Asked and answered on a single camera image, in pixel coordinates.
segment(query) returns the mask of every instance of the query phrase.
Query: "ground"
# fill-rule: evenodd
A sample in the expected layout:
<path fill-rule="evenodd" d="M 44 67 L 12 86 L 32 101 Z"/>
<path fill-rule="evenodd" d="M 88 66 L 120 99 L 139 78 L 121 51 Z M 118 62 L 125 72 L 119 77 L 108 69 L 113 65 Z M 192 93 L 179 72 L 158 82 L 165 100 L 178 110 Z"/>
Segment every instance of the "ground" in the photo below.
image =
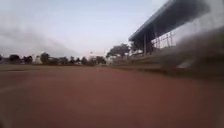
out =
<path fill-rule="evenodd" d="M 5 128 L 223 128 L 224 86 L 103 67 L 0 71 Z"/>

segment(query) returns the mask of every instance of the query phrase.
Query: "dirt track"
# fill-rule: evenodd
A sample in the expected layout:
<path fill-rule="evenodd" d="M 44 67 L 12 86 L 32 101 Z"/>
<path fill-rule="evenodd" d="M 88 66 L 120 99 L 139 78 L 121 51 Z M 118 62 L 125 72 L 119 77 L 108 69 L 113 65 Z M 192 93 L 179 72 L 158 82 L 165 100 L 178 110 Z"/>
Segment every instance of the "dirt track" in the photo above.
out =
<path fill-rule="evenodd" d="M 223 128 L 224 86 L 108 68 L 0 72 L 5 128 Z"/>

